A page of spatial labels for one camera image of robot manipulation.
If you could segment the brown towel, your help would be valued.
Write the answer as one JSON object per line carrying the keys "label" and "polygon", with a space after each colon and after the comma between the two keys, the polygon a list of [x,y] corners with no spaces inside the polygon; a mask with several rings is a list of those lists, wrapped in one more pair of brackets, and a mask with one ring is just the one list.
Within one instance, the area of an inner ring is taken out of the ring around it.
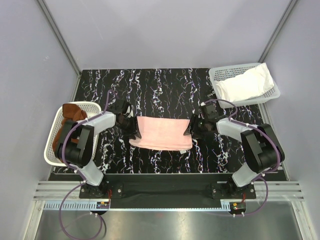
{"label": "brown towel", "polygon": [[58,130],[52,143],[53,151],[57,149],[63,126],[67,120],[72,120],[74,122],[77,122],[77,121],[82,121],[88,117],[87,113],[84,110],[82,110],[78,105],[73,103],[64,103],[62,105],[62,116],[63,116],[63,120],[61,121],[61,127]]}

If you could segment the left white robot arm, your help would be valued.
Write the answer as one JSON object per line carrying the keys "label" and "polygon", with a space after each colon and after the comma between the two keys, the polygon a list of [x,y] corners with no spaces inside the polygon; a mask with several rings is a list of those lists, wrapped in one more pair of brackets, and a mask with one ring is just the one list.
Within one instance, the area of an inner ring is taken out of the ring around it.
{"label": "left white robot arm", "polygon": [[94,138],[101,132],[117,127],[129,139],[141,139],[138,119],[133,107],[125,100],[117,99],[106,111],[85,120],[67,120],[58,138],[54,155],[66,166],[74,169],[97,198],[108,193],[108,186],[102,182],[104,175],[92,160]]}

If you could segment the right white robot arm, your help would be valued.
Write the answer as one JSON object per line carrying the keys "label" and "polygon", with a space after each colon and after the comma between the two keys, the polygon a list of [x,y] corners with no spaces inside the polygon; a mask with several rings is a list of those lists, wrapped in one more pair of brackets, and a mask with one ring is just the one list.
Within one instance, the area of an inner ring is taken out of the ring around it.
{"label": "right white robot arm", "polygon": [[285,153],[269,124],[251,125],[220,115],[215,105],[208,101],[200,106],[201,114],[193,114],[184,132],[200,139],[209,133],[227,136],[241,142],[245,158],[244,164],[232,174],[226,184],[228,195],[239,198],[245,187],[266,173],[276,171],[285,160]]}

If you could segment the white towel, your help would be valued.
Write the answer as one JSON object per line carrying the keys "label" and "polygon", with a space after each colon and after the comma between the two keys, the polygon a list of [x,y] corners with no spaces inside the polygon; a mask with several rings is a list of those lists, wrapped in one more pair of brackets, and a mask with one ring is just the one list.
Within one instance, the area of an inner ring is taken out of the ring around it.
{"label": "white towel", "polygon": [[232,103],[258,98],[275,86],[265,62],[251,68],[230,66],[212,69],[211,73],[216,96]]}

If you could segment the pink towel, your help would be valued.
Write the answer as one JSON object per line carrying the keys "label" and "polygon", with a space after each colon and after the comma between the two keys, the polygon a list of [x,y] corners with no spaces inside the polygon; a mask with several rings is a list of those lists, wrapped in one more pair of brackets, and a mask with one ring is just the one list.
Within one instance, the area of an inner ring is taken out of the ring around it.
{"label": "pink towel", "polygon": [[141,137],[129,140],[134,147],[156,151],[187,151],[193,147],[191,135],[184,134],[188,119],[139,116],[137,123]]}

